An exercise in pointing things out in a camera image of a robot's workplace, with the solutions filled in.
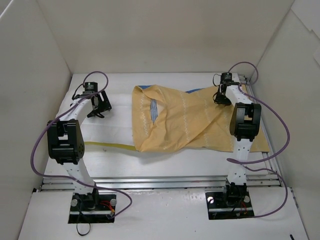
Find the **white pillow yellow trim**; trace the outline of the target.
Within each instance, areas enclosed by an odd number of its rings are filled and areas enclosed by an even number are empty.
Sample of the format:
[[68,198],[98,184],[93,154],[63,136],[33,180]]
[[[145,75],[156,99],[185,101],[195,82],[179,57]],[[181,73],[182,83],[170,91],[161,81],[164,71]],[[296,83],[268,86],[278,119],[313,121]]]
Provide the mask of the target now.
[[132,130],[132,95],[108,93],[112,109],[97,116],[86,118],[80,125],[86,145],[99,145],[135,151]]

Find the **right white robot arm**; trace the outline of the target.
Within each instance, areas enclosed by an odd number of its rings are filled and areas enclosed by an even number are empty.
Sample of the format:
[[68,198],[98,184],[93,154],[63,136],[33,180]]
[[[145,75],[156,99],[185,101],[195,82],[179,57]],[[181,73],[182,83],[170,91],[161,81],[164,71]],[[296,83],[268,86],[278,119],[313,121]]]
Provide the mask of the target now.
[[228,174],[226,184],[221,193],[221,200],[227,206],[233,206],[247,192],[246,166],[248,156],[255,137],[260,130],[262,107],[252,100],[240,89],[240,83],[233,80],[230,72],[220,75],[217,92],[213,101],[217,105],[233,106],[229,124],[229,132],[234,137],[234,159],[229,162],[235,166]]

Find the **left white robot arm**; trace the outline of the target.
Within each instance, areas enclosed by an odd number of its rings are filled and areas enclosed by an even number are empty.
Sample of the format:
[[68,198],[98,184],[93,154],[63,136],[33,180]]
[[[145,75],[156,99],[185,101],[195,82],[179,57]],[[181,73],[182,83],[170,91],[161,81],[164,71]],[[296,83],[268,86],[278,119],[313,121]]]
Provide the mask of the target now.
[[98,190],[94,188],[95,181],[90,177],[83,160],[85,143],[81,124],[86,118],[103,119],[103,112],[112,109],[105,91],[86,98],[97,91],[98,83],[86,82],[82,94],[74,98],[72,110],[47,130],[49,157],[62,165],[73,179],[75,198],[82,199],[82,204],[89,210],[99,206],[100,197]]

